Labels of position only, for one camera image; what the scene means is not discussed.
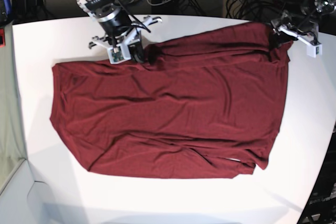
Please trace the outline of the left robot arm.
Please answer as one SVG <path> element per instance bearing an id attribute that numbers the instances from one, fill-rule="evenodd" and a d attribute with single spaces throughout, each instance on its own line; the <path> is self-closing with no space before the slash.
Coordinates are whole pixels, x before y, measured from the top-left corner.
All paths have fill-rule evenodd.
<path id="1" fill-rule="evenodd" d="M 319 21 L 335 12 L 335 0 L 281 0 L 283 7 L 279 17 L 271 21 L 274 42 L 277 47 L 291 41 L 306 45 L 307 55 L 322 54 L 318 40 Z"/>

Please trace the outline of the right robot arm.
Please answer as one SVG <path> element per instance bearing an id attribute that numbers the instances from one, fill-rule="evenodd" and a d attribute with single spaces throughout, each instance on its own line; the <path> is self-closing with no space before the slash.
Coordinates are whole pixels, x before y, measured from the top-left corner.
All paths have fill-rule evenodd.
<path id="1" fill-rule="evenodd" d="M 78 6 L 104 30 L 104 36 L 94 36 L 88 47 L 106 50 L 112 65 L 129 60 L 146 62 L 141 31 L 150 32 L 149 26 L 162 22 L 160 17 L 146 16 L 142 21 L 128 10 L 143 0 L 76 0 Z"/>

